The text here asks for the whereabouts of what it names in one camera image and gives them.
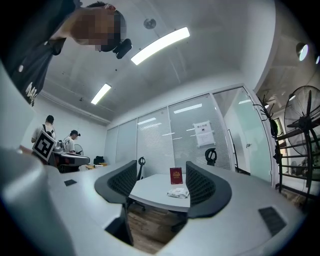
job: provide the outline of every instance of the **man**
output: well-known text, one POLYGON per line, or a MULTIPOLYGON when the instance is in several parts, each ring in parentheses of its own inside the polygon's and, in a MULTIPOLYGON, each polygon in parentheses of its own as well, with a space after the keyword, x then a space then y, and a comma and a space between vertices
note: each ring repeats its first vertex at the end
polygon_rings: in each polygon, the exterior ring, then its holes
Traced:
POLYGON ((98 1, 82 8, 80 0, 51 0, 39 5, 33 17, 12 28, 16 33, 0 49, 7 73, 32 106, 52 56, 60 54, 66 38, 109 52, 126 37, 126 21, 111 4, 98 1))
POLYGON ((63 151, 67 153, 75 154, 75 143, 79 133, 76 130, 72 130, 70 135, 63 140, 63 151))
POLYGON ((42 124, 41 126, 37 127, 32 135, 31 142, 35 143, 37 138, 40 136, 41 131, 44 131, 47 133, 49 136, 51 136, 54 140, 56 139, 56 132, 55 128, 53 126, 54 124, 54 117, 52 115, 48 115, 45 124, 42 124))

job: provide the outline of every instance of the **passport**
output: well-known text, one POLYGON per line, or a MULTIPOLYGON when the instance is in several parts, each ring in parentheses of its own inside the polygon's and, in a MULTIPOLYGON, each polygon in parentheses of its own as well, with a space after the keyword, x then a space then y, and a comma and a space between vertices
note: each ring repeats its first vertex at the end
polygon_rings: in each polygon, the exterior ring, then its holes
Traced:
POLYGON ((171 184, 183 184, 181 167, 170 168, 171 184))

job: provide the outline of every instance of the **ceiling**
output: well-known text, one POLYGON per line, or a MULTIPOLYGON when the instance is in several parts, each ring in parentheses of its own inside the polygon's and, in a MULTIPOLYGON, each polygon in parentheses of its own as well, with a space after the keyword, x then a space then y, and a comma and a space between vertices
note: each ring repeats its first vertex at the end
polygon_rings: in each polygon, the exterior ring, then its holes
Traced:
POLYGON ((297 20, 284 7, 277 9, 281 21, 281 35, 271 68, 257 92, 257 96, 269 105, 273 113, 284 110, 289 95, 297 88, 310 85, 320 89, 320 64, 316 65, 315 46, 312 44, 297 20), (299 61, 296 45, 308 44, 309 51, 303 61, 299 61))
MULTIPOLYGON (((87 6, 95 0, 82 0, 87 6)), ((188 81, 221 70, 240 70, 246 43, 249 0, 111 0, 127 23, 133 48, 118 60, 67 39, 47 71, 43 93, 106 123, 143 102, 188 81), (145 19, 156 27, 146 29, 145 19), (190 37, 157 52, 139 65, 131 58, 174 30, 188 27, 190 37), (97 105, 91 100, 105 84, 112 86, 97 105)))

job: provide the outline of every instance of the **black bag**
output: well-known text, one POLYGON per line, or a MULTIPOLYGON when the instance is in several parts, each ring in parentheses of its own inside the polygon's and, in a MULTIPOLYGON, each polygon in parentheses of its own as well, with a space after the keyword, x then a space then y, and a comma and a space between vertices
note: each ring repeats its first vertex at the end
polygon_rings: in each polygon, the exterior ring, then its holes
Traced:
POLYGON ((42 126, 43 126, 44 132, 45 132, 46 134, 48 134, 51 138, 53 138, 54 130, 52 130, 52 131, 47 131, 47 130, 46 130, 46 126, 45 126, 44 124, 43 124, 42 126))

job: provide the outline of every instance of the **black square patch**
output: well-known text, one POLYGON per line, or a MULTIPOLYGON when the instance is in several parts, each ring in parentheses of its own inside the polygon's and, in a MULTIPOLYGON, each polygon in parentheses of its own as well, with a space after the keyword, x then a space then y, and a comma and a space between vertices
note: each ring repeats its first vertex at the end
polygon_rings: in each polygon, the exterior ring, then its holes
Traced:
POLYGON ((40 136, 35 141, 32 150, 45 161, 48 161, 55 145, 56 141, 46 132, 42 131, 40 136))

